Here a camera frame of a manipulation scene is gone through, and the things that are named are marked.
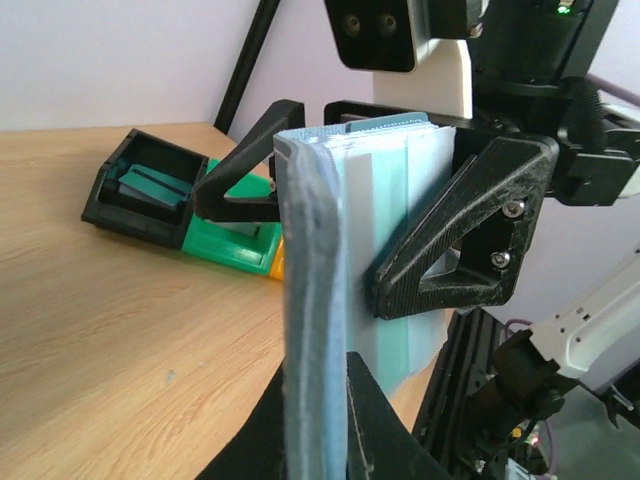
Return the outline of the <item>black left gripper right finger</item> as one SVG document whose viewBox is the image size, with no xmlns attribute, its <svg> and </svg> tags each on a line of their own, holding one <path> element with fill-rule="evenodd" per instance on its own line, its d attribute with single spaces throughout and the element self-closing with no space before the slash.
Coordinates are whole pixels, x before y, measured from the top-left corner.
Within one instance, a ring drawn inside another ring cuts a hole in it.
<svg viewBox="0 0 640 480">
<path fill-rule="evenodd" d="M 347 360 L 349 479 L 447 480 L 448 472 L 405 428 L 362 357 Z"/>
</svg>

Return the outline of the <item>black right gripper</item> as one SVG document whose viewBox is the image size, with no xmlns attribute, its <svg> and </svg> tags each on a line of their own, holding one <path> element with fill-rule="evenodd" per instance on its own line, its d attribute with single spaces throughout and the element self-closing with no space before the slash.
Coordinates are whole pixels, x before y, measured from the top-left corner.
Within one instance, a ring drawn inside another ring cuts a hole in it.
<svg viewBox="0 0 640 480">
<path fill-rule="evenodd" d="M 533 85 L 523 95 L 483 88 L 470 119 L 430 114 L 458 132 L 454 173 L 434 200 L 412 208 L 373 264 L 375 317 L 503 305 L 545 194 L 566 206 L 638 194 L 639 126 L 606 112 L 601 84 L 569 77 L 541 96 Z"/>
</svg>

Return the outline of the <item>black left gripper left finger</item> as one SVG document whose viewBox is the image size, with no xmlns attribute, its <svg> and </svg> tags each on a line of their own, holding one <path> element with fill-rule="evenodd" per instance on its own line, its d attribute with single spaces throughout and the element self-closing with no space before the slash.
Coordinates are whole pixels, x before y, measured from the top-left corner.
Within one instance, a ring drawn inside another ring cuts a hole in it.
<svg viewBox="0 0 640 480">
<path fill-rule="evenodd" d="M 246 422 L 197 475 L 198 480 L 287 478 L 283 379 L 279 367 Z"/>
</svg>

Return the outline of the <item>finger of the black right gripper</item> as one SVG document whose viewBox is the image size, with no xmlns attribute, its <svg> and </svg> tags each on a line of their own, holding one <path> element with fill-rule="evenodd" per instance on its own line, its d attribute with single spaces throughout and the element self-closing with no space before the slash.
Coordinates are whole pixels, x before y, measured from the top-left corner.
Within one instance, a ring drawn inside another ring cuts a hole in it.
<svg viewBox="0 0 640 480">
<path fill-rule="evenodd" d="M 276 191 L 263 197 L 230 197 L 228 192 L 274 152 L 273 137 L 305 125 L 301 102 L 281 99 L 272 103 L 238 145 L 192 190 L 194 213 L 215 223 L 280 221 Z"/>
</svg>

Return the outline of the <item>blue card holder wallet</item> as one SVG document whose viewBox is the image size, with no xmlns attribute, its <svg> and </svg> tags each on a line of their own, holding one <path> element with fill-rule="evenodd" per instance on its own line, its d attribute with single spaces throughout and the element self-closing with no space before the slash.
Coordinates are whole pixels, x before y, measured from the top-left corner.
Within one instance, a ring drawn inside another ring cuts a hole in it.
<svg viewBox="0 0 640 480">
<path fill-rule="evenodd" d="M 442 311 L 385 321 L 370 270 L 449 180 L 455 129 L 423 113 L 299 128 L 274 137 L 285 246 L 284 424 L 293 479 L 342 479 L 347 356 L 386 395 L 424 370 L 446 338 Z"/>
</svg>

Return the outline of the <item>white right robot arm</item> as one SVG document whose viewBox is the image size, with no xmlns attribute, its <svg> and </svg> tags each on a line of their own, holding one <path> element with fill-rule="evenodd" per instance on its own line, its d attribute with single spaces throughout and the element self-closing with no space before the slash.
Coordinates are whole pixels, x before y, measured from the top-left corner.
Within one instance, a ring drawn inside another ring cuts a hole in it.
<svg viewBox="0 0 640 480">
<path fill-rule="evenodd" d="M 195 213 L 276 220 L 285 416 L 346 425 L 346 353 L 394 389 L 434 355 L 436 314 L 551 313 L 639 242 L 639 134 L 586 73 L 612 1 L 330 1 L 342 62 L 395 112 L 305 128 L 278 101 L 195 186 Z"/>
</svg>

